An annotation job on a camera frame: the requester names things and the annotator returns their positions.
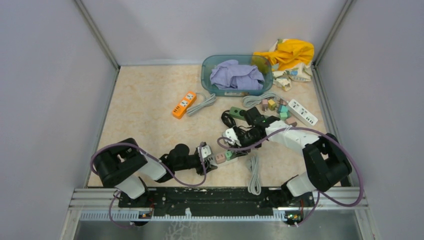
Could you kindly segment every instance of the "plastic bin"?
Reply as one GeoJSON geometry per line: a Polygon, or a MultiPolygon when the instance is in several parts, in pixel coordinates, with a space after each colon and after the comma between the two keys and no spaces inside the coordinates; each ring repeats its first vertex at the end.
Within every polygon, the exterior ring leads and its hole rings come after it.
{"type": "Polygon", "coordinates": [[[210,94],[216,96],[226,97],[240,97],[247,95],[259,96],[268,91],[273,86],[273,73],[271,71],[270,62],[263,56],[256,55],[213,55],[206,58],[201,65],[200,75],[201,85],[210,94]],[[216,68],[218,64],[227,60],[237,60],[240,65],[256,65],[257,69],[263,74],[265,81],[263,88],[260,90],[238,90],[238,89],[218,89],[217,86],[211,83],[212,69],[216,68]]]}

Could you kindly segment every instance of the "gray power cord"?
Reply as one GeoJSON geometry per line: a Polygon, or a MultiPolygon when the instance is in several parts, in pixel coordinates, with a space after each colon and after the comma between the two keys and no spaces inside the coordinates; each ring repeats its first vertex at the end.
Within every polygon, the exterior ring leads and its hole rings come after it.
{"type": "Polygon", "coordinates": [[[247,191],[253,195],[261,194],[261,183],[259,182],[259,157],[253,154],[251,159],[247,161],[247,168],[252,173],[252,177],[247,186],[247,191]]]}
{"type": "Polygon", "coordinates": [[[264,93],[260,96],[245,96],[245,97],[243,97],[243,106],[245,108],[250,109],[250,108],[253,108],[254,106],[260,104],[262,99],[267,99],[267,98],[274,98],[274,99],[280,98],[280,99],[283,99],[286,102],[289,102],[286,99],[284,99],[283,97],[277,95],[276,93],[269,91],[269,92],[266,92],[266,93],[264,93]]]}
{"type": "Polygon", "coordinates": [[[206,99],[206,96],[201,92],[196,92],[196,94],[203,96],[203,102],[197,104],[196,106],[191,106],[187,108],[187,115],[189,116],[194,115],[195,113],[197,113],[198,111],[200,111],[200,109],[204,107],[212,106],[217,100],[217,96],[215,95],[215,93],[212,93],[208,99],[206,99]]]}

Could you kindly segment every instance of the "gray floor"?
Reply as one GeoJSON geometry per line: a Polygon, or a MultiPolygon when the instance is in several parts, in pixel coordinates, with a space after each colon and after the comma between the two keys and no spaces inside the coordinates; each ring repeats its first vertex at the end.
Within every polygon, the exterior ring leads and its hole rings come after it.
{"type": "Polygon", "coordinates": [[[316,211],[299,228],[279,222],[149,222],[121,229],[108,221],[81,221],[76,240],[358,240],[354,211],[316,211]]]}

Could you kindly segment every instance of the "white panel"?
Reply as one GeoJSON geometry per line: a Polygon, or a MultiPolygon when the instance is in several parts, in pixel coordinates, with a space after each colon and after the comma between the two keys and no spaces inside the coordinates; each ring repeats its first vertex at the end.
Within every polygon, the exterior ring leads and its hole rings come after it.
{"type": "Polygon", "coordinates": [[[0,239],[58,239],[112,65],[71,0],[0,3],[0,239]]]}
{"type": "Polygon", "coordinates": [[[319,66],[382,239],[422,239],[424,1],[357,1],[319,66]]]}
{"type": "Polygon", "coordinates": [[[345,0],[84,0],[121,65],[201,63],[267,51],[277,38],[317,51],[345,0]]]}

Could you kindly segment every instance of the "purple cloth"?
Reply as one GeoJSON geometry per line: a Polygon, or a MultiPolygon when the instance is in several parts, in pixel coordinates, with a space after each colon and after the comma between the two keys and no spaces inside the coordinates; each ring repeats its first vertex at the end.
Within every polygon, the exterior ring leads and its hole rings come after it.
{"type": "Polygon", "coordinates": [[[239,65],[237,60],[227,60],[212,69],[210,82],[218,89],[261,90],[264,75],[253,65],[239,65]]]}

